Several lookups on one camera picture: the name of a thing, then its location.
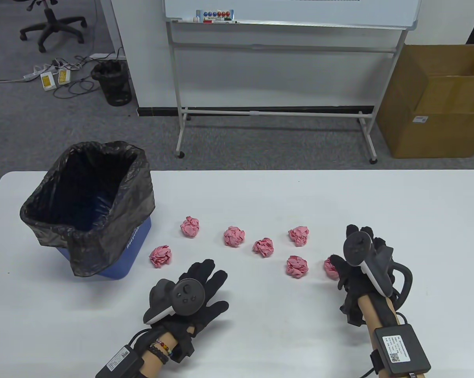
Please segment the person's left hand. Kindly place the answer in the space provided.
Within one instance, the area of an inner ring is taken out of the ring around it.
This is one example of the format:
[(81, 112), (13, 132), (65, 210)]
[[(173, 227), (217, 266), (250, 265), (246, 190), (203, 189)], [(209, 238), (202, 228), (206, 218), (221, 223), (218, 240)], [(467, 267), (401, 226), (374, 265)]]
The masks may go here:
[(227, 301), (208, 306), (228, 275), (215, 271), (212, 259), (195, 262), (177, 282), (160, 279), (151, 289), (149, 308), (143, 316), (151, 335), (170, 333), (175, 340), (197, 336), (210, 322), (229, 308)]

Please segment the person's right hand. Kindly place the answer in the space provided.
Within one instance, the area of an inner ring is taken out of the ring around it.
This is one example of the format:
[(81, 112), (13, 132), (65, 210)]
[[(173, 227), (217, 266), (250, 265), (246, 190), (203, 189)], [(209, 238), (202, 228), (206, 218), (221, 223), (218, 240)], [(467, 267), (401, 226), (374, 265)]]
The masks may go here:
[[(374, 237), (372, 228), (365, 226), (362, 228), (350, 224), (346, 230), (346, 241), (354, 239), (358, 233), (364, 232), (368, 234), (370, 241), (363, 240), (362, 249), (365, 251), (365, 246), (371, 248), (378, 255), (386, 248), (386, 241), (379, 237)], [(361, 270), (360, 266), (351, 266), (347, 260), (333, 254), (330, 256), (330, 263), (335, 268), (339, 275), (338, 289), (345, 289), (347, 296), (345, 302), (340, 310), (348, 318), (348, 323), (354, 326), (361, 326), (365, 324), (363, 320), (363, 313), (359, 309), (358, 299), (364, 295), (375, 292), (379, 294), (379, 290), (374, 286), (371, 279)]]

